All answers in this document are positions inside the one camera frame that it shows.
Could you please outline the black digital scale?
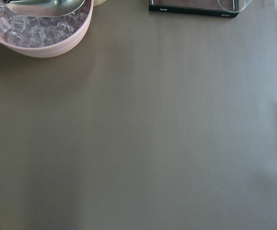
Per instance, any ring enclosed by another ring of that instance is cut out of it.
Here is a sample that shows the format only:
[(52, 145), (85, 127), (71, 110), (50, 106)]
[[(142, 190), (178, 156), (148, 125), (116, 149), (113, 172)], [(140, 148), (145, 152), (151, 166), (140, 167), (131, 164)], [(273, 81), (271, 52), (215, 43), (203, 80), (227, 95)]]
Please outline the black digital scale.
[(217, 0), (150, 0), (149, 10), (235, 18), (239, 13), (224, 11)]

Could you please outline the clear ice cubes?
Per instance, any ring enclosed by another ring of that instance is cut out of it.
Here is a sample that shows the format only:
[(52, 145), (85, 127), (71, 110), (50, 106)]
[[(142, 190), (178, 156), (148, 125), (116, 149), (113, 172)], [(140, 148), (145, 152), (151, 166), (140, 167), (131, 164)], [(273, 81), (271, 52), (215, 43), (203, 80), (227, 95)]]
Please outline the clear ice cubes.
[(18, 16), (0, 0), (0, 37), (6, 37), (8, 44), (20, 47), (50, 46), (70, 37), (86, 17), (84, 5), (66, 16)]

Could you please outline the clear glass cup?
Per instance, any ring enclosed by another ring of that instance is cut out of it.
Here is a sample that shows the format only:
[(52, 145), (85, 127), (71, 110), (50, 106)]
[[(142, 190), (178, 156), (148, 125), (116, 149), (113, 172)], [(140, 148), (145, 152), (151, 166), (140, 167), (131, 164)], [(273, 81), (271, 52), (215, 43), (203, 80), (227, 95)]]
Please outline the clear glass cup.
[(217, 0), (219, 6), (226, 12), (240, 13), (252, 0)]

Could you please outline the metal scoop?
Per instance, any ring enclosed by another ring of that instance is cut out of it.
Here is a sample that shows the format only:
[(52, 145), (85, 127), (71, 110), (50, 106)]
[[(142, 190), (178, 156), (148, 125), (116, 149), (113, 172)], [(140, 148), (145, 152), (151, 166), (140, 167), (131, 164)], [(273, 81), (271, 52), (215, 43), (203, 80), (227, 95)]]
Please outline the metal scoop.
[(4, 0), (6, 6), (18, 16), (58, 17), (78, 10), (84, 0)]

